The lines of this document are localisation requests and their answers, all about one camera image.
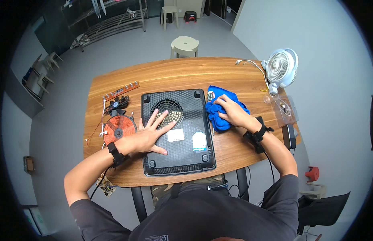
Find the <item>label sticker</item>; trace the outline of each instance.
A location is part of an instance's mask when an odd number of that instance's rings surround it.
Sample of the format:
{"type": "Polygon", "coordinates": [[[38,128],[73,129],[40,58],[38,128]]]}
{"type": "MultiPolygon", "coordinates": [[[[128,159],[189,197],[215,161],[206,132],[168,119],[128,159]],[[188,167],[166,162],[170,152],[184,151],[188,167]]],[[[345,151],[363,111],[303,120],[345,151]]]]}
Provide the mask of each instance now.
{"type": "Polygon", "coordinates": [[[167,141],[168,142],[176,142],[176,141],[182,141],[184,140],[184,130],[181,129],[175,129],[170,130],[167,132],[167,141]]]}
{"type": "Polygon", "coordinates": [[[205,134],[202,132],[196,132],[192,136],[193,151],[205,151],[207,150],[207,140],[205,134]]]}

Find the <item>person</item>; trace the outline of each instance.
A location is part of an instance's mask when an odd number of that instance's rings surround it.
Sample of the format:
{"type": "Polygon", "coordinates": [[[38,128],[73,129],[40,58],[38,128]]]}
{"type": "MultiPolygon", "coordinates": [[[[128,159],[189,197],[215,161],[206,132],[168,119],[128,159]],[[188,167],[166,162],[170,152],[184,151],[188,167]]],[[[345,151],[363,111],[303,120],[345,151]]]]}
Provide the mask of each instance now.
{"type": "MultiPolygon", "coordinates": [[[[226,114],[219,116],[234,126],[252,133],[262,127],[226,95],[214,104],[226,114]]],[[[158,110],[146,127],[139,121],[139,131],[115,142],[120,153],[167,151],[156,146],[156,140],[175,123],[157,130],[167,111],[155,120],[158,110]]],[[[105,169],[113,164],[113,156],[105,148],[87,157],[64,178],[64,190],[72,215],[84,240],[293,240],[298,228],[298,170],[290,151],[270,132],[261,141],[280,179],[264,193],[261,207],[230,197],[226,188],[207,189],[206,183],[181,186],[176,197],[164,195],[155,211],[133,231],[119,224],[110,212],[92,202],[87,194],[105,169]]]]}

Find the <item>hand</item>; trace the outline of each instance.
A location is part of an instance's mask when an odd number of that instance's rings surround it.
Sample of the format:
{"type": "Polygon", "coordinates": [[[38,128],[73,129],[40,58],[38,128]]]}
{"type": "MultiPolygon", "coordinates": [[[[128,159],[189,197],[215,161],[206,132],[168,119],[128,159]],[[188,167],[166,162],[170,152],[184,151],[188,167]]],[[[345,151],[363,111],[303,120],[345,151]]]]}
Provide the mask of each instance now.
{"type": "Polygon", "coordinates": [[[219,96],[213,104],[219,104],[224,108],[226,114],[218,113],[218,116],[232,125],[246,128],[252,133],[260,130],[260,122],[255,117],[245,112],[239,104],[228,98],[225,94],[219,96]]]}
{"type": "Polygon", "coordinates": [[[158,113],[158,109],[154,110],[154,113],[147,122],[146,127],[142,124],[142,118],[139,119],[139,129],[134,135],[121,138],[120,140],[125,140],[125,144],[132,146],[132,152],[157,152],[160,154],[167,155],[167,151],[156,146],[154,143],[156,140],[166,132],[168,132],[177,123],[173,121],[167,126],[157,130],[157,126],[163,121],[163,119],[168,115],[169,111],[165,110],[155,121],[155,117],[158,113]]]}

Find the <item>circuit board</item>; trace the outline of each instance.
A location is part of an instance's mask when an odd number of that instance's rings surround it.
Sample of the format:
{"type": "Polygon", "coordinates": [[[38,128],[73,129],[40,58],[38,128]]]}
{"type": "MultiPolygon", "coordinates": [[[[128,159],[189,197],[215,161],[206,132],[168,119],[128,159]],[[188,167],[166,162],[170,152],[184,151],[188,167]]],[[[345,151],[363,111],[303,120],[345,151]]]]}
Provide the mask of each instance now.
{"type": "MultiPolygon", "coordinates": [[[[101,181],[103,177],[103,173],[101,174],[100,177],[98,177],[98,180],[97,180],[97,185],[99,184],[99,182],[101,181]]],[[[102,190],[102,192],[105,194],[105,196],[107,197],[110,197],[113,192],[116,190],[116,187],[117,186],[114,186],[110,181],[109,179],[107,179],[107,177],[105,177],[101,183],[101,185],[99,185],[99,188],[102,190]]]]}
{"type": "Polygon", "coordinates": [[[105,99],[106,101],[109,101],[109,100],[114,99],[115,97],[117,97],[121,94],[125,94],[125,93],[127,93],[127,92],[129,92],[129,91],[131,91],[135,88],[138,88],[138,87],[139,87],[139,82],[135,81],[134,83],[127,84],[124,87],[122,87],[120,89],[117,89],[114,92],[104,94],[102,96],[102,98],[105,99]]]}

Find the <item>black wrist strap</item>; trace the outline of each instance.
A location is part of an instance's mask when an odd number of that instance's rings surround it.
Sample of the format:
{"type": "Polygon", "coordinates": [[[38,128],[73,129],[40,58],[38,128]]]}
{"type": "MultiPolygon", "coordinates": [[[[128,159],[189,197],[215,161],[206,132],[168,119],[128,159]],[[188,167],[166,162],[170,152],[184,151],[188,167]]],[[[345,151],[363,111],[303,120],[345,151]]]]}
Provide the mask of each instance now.
{"type": "Polygon", "coordinates": [[[263,140],[263,135],[266,131],[273,132],[274,129],[272,129],[272,127],[266,127],[262,123],[262,126],[258,132],[251,133],[250,131],[247,131],[243,135],[243,137],[246,138],[248,142],[250,142],[255,147],[255,151],[258,154],[265,152],[260,142],[263,140]]]}
{"type": "Polygon", "coordinates": [[[129,155],[124,156],[122,153],[119,153],[119,151],[115,147],[114,142],[110,142],[107,145],[107,148],[109,149],[109,153],[111,153],[114,157],[114,164],[112,165],[112,167],[114,168],[121,165],[123,162],[130,158],[129,155]]]}

